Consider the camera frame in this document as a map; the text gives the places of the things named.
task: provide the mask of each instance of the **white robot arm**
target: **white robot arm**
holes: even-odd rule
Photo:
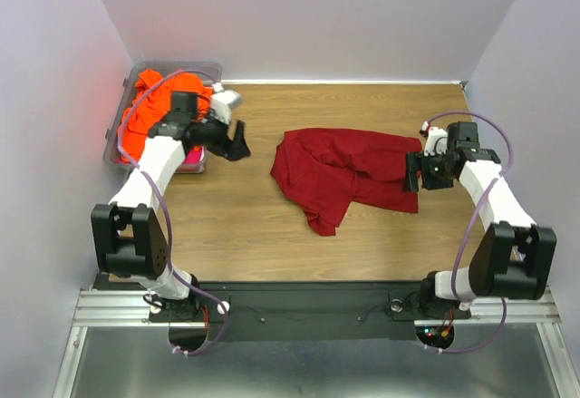
[[[227,136],[231,112],[241,103],[236,92],[214,84],[208,116],[198,117],[198,95],[173,92],[171,109],[150,131],[139,160],[121,190],[107,205],[97,205],[91,214],[92,233],[101,271],[128,277],[167,300],[191,297],[189,289],[174,273],[190,284],[194,276],[172,266],[167,240],[156,217],[159,201],[143,173],[147,173],[161,195],[190,149],[204,145],[228,160],[250,155],[244,138],[244,123],[237,122],[233,140]],[[131,236],[122,231],[132,228]]]
[[[419,189],[418,173],[425,189],[450,188],[453,180],[458,180],[477,204],[490,183],[496,183],[479,209],[486,234],[470,265],[458,270],[456,293],[451,287],[452,271],[434,271],[422,282],[420,305],[440,304],[442,312],[450,308],[446,300],[469,303],[480,296],[540,298],[556,235],[551,228],[538,227],[521,208],[500,176],[497,154],[480,147],[477,124],[456,122],[444,131],[425,123],[421,134],[427,137],[425,149],[407,155],[406,189]]]

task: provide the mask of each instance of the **plastic bin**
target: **plastic bin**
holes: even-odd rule
[[[116,167],[121,167],[127,171],[131,170],[131,165],[121,159],[121,155],[117,150],[117,130],[121,125],[121,119],[125,109],[132,105],[133,100],[137,95],[135,83],[139,78],[139,73],[147,69],[156,70],[163,76],[167,76],[168,74],[173,73],[178,69],[192,69],[207,73],[216,82],[221,81],[221,65],[218,63],[205,63],[199,61],[146,61],[133,66],[132,70],[130,71],[129,78],[125,79],[123,82],[125,91],[121,97],[121,103],[119,103],[119,109],[115,114],[115,119],[112,123],[112,126],[105,133],[107,144],[105,146],[105,152],[103,155],[105,162]],[[200,75],[199,78],[203,80],[205,85],[212,84],[206,76]],[[184,163],[178,168],[177,172],[201,173],[206,168],[207,160],[208,153],[205,149],[202,149],[198,154],[190,153]]]

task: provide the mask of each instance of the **red cloth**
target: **red cloth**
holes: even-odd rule
[[[372,131],[288,131],[276,148],[271,174],[284,195],[322,236],[336,234],[351,201],[383,209],[418,210],[417,194],[402,190],[405,155],[421,142]]]

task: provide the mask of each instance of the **orange garment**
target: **orange garment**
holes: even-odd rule
[[[163,76],[161,73],[148,69],[139,75],[135,88],[137,89],[137,97],[133,104],[145,93],[150,87],[158,83]],[[143,149],[145,148],[145,140],[149,133],[149,129],[161,120],[171,107],[171,92],[196,92],[208,99],[213,94],[211,87],[204,87],[203,81],[193,73],[182,73],[174,78],[169,79],[166,83],[161,85],[157,90],[152,92],[147,99],[145,99],[127,124],[125,135],[123,136],[123,149],[127,151],[135,160],[139,160]],[[125,121],[132,106],[125,110],[121,124]],[[198,99],[198,120],[203,119],[209,111],[208,101]],[[121,131],[121,126],[117,130],[117,134]]]

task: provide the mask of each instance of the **wooden table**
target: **wooden table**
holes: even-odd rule
[[[430,116],[467,109],[458,85],[239,85],[252,157],[210,158],[176,175],[166,193],[174,261],[201,280],[421,279],[450,269],[473,211],[461,187],[420,192],[419,214],[353,203],[336,237],[323,238],[269,172],[284,131],[353,128],[418,136]],[[456,121],[449,117],[441,127]],[[464,263],[479,240],[474,231]]]

